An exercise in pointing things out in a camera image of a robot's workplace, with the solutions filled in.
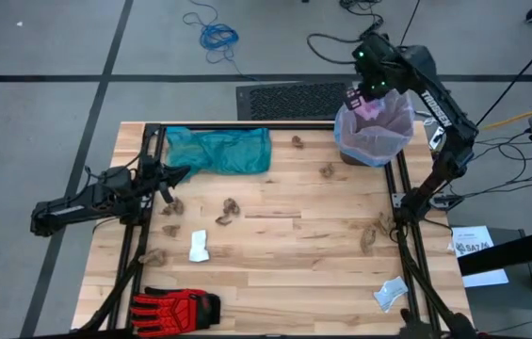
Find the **white sheet of paper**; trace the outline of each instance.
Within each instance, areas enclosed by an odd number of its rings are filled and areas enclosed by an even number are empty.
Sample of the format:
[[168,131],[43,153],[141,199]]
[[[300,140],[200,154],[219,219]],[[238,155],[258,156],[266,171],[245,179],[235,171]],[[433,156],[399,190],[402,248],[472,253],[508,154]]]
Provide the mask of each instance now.
[[[455,227],[453,241],[457,257],[470,254],[478,250],[493,247],[492,238],[486,226]],[[492,284],[508,283],[507,273],[504,269],[472,274],[462,277],[464,287],[487,286]]]
[[199,263],[209,260],[209,252],[207,251],[207,231],[200,230],[192,233],[192,244],[190,245],[190,253],[188,259],[191,262]]
[[385,282],[380,291],[375,292],[375,299],[384,313],[389,313],[394,301],[408,292],[408,287],[401,277]]

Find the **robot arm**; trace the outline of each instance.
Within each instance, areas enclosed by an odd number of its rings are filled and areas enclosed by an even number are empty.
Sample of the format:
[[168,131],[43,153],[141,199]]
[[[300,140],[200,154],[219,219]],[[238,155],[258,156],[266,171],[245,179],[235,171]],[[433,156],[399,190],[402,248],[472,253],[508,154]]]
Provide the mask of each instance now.
[[108,217],[119,217],[122,224],[138,224],[144,218],[142,197],[156,190],[165,202],[173,202],[169,188],[175,188],[190,167],[168,167],[148,155],[138,160],[139,170],[133,179],[127,167],[114,167],[72,197],[39,202],[31,214],[31,232],[50,236],[68,224]]
[[429,210],[428,202],[436,190],[443,183],[464,175],[466,164],[473,158],[478,130],[439,81],[435,61],[425,46],[394,47],[386,37],[371,32],[352,55],[363,81],[358,91],[348,98],[354,104],[351,108],[359,104],[357,96],[367,102],[384,97],[392,89],[402,94],[411,89],[445,130],[446,142],[433,164],[433,171],[402,200],[402,216],[408,221],[418,221]]
[[[363,81],[358,90],[347,97],[349,108],[361,105],[360,97],[366,102],[384,97],[390,90],[404,93],[413,90],[425,103],[433,117],[445,130],[446,141],[433,163],[432,172],[417,188],[402,198],[397,214],[398,224],[417,225],[430,209],[433,198],[443,183],[460,178],[467,163],[473,158],[473,144],[478,134],[476,126],[466,119],[443,87],[437,76],[435,61],[425,46],[394,47],[386,37],[376,32],[367,34],[363,43],[353,52],[355,68]],[[462,314],[452,313],[439,297],[433,286],[413,260],[405,237],[397,237],[402,262],[413,278],[423,288],[453,338],[473,339],[476,331],[470,320]],[[421,327],[421,336],[432,337],[430,327]],[[412,338],[410,331],[403,329],[400,337]]]

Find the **red and black glove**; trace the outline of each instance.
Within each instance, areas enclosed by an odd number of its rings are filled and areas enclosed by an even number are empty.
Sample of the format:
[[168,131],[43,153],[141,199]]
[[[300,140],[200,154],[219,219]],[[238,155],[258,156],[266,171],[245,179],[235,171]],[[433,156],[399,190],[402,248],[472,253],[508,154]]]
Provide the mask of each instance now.
[[219,324],[219,297],[202,290],[151,287],[134,296],[132,324],[143,338],[208,329]]

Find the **floor mat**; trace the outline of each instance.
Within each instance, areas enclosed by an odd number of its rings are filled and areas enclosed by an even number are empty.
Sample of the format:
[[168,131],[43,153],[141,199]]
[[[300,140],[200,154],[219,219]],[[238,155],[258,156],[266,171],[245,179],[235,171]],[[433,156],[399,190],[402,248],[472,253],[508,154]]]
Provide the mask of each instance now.
[[349,83],[292,83],[236,88],[240,121],[334,120]]

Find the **wooden tabletop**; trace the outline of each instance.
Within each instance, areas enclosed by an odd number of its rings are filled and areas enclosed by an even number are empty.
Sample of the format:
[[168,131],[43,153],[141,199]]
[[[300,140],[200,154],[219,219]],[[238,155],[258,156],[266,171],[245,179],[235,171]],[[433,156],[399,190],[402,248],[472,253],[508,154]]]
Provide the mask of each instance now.
[[[431,158],[423,124],[414,127],[414,138],[404,151],[411,183],[418,186],[431,171]],[[143,122],[121,124],[112,166],[137,154],[143,129]],[[301,137],[304,149],[292,146],[293,136]],[[399,310],[407,306],[407,298],[397,299],[385,314],[373,296],[383,283],[402,275],[397,244],[382,233],[367,254],[359,244],[363,228],[380,212],[391,212],[383,169],[344,164],[332,131],[271,130],[270,137],[268,172],[200,173],[173,190],[185,204],[182,216],[159,214],[165,203],[156,195],[148,248],[165,250],[168,263],[145,266],[142,284],[200,288],[219,295],[221,324],[205,334],[397,333],[404,325]],[[329,162],[335,172],[324,178],[318,170]],[[396,182],[401,187],[398,177]],[[238,202],[241,214],[228,226],[218,226],[215,219],[227,198]],[[439,212],[427,217],[447,222]],[[162,231],[173,224],[181,226],[175,238]],[[123,229],[117,221],[107,222],[94,234],[73,328],[88,321],[111,290]],[[211,259],[203,263],[188,261],[190,235],[197,230],[207,231]],[[421,232],[434,287],[452,311],[471,317],[456,256],[447,249],[450,233],[426,222],[421,222]],[[420,288],[417,296],[427,321]],[[119,324],[126,311],[121,308]]]

